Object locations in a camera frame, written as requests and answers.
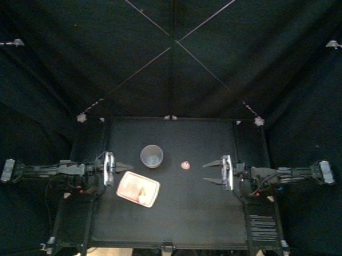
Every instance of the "small red object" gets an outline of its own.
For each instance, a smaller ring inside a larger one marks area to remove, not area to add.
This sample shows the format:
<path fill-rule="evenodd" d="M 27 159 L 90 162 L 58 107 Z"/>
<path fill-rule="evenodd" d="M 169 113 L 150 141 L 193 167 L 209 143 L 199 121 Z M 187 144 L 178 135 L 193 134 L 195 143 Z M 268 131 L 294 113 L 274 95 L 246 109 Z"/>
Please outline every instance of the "small red object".
<path fill-rule="evenodd" d="M 189 170 L 190 169 L 190 163 L 189 161 L 185 161 L 182 164 L 181 164 L 181 167 L 183 170 Z"/>

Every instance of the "black fabric backdrop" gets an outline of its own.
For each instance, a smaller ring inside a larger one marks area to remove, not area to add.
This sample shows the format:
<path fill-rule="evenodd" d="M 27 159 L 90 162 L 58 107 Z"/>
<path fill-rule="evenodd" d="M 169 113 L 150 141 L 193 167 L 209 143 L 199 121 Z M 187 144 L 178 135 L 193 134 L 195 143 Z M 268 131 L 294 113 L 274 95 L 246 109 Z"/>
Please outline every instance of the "black fabric backdrop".
<path fill-rule="evenodd" d="M 89 118 L 254 118 L 244 101 L 266 119 L 273 165 L 325 158 L 341 183 L 342 50 L 325 48 L 341 13 L 340 0 L 2 1 L 0 42 L 26 46 L 0 48 L 0 162 L 68 158 L 77 115 L 101 99 Z M 341 185 L 282 199 L 292 246 L 341 255 Z"/>

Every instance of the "white tray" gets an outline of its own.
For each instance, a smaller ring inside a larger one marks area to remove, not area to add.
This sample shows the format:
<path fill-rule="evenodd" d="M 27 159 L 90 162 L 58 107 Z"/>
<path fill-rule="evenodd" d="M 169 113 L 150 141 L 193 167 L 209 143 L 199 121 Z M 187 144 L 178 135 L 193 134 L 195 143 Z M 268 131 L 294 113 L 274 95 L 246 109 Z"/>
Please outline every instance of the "white tray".
<path fill-rule="evenodd" d="M 127 171 L 117 191 L 117 195 L 131 202 L 145 206 L 153 207 L 161 184 L 158 181 Z"/>

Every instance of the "white cup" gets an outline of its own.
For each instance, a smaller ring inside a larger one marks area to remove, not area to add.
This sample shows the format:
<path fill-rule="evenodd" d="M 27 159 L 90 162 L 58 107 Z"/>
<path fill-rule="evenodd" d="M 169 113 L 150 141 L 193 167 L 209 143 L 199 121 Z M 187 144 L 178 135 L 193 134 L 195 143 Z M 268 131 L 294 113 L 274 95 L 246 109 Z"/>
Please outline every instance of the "white cup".
<path fill-rule="evenodd" d="M 163 150 L 157 145 L 149 145 L 143 148 L 141 159 L 149 168 L 157 168 L 163 161 Z"/>

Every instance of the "black table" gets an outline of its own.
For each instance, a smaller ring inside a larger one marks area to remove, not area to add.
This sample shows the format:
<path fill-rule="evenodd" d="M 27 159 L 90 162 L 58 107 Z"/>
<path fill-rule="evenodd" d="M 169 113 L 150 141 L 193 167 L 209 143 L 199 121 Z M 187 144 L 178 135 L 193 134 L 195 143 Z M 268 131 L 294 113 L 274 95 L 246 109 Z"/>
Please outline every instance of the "black table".
<path fill-rule="evenodd" d="M 141 161 L 146 145 L 159 145 L 165 160 L 157 169 Z M 253 122 L 114 119 L 86 123 L 73 160 L 90 161 L 102 151 L 161 183 L 153 208 L 118 197 L 123 173 L 97 201 L 90 244 L 102 247 L 161 247 L 248 250 L 244 205 L 231 192 L 203 180 L 221 178 L 221 168 L 203 168 L 222 155 L 233 162 L 269 166 L 264 131 Z M 189 161 L 190 170 L 181 168 Z"/>

